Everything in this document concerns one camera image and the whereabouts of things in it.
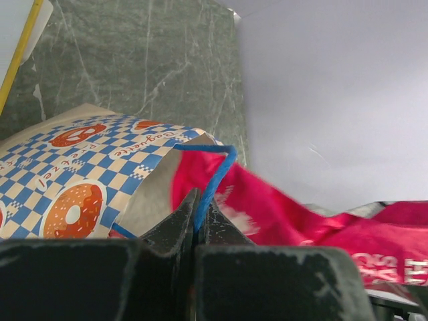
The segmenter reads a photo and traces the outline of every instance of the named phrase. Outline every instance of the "yellow edge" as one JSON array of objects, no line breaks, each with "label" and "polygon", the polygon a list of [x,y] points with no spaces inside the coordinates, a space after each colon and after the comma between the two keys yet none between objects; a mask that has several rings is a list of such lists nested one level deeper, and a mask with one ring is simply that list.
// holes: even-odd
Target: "yellow edge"
[{"label": "yellow edge", "polygon": [[0,88],[0,114],[3,111],[3,107],[6,103],[7,95],[11,90],[13,80],[15,79],[16,73],[18,71],[19,65],[21,64],[22,55],[25,51],[25,47],[27,46],[27,42],[31,32],[33,31],[33,27],[35,21],[37,20],[37,16],[39,15],[41,4],[43,0],[34,0],[33,6],[31,7],[31,11],[29,12],[27,22],[25,22],[24,29],[22,31],[21,37],[18,41],[18,46],[16,47],[15,53],[13,54],[12,61],[7,69],[7,73],[3,84]]}]

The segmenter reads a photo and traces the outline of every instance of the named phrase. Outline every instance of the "checkered paper bag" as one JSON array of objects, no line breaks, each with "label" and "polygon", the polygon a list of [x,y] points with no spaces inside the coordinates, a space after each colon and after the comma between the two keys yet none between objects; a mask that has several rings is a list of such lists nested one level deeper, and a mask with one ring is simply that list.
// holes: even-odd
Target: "checkered paper bag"
[{"label": "checkered paper bag", "polygon": [[0,238],[142,235],[171,213],[176,144],[217,144],[197,128],[83,105],[0,145]]}]

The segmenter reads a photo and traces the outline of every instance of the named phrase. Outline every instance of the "white wall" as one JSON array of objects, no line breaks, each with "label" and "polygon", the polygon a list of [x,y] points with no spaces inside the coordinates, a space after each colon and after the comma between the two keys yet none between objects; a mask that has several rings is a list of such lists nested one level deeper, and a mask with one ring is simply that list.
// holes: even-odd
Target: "white wall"
[{"label": "white wall", "polygon": [[428,1],[222,1],[252,170],[335,210],[428,199]]}]

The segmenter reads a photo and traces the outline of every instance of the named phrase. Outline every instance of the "donut print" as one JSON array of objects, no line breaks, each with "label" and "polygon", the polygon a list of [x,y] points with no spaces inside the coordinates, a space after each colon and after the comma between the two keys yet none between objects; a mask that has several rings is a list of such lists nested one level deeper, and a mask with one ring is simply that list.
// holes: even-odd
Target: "donut print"
[{"label": "donut print", "polygon": [[3,229],[3,226],[5,226],[6,213],[6,206],[2,201],[0,201],[0,233]]},{"label": "donut print", "polygon": [[58,193],[43,214],[39,236],[44,238],[85,238],[95,232],[106,205],[106,189],[85,180]]},{"label": "donut print", "polygon": [[139,130],[144,130],[148,127],[159,125],[160,122],[153,122],[151,120],[140,120],[139,122],[136,122],[134,126],[132,127],[133,132],[138,132]]},{"label": "donut print", "polygon": [[63,132],[59,136],[56,136],[53,140],[50,140],[49,143],[56,148],[74,146],[87,140],[91,136],[102,132],[106,128],[107,126],[102,124],[74,128],[67,132]]}]

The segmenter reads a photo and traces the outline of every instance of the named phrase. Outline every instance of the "green marble surface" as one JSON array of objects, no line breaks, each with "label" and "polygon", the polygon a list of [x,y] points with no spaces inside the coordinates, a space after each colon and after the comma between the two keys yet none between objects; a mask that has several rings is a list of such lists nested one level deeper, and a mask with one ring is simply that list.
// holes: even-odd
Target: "green marble surface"
[{"label": "green marble surface", "polygon": [[205,129],[247,164],[231,11],[211,0],[51,2],[0,116],[0,139],[89,102]]}]

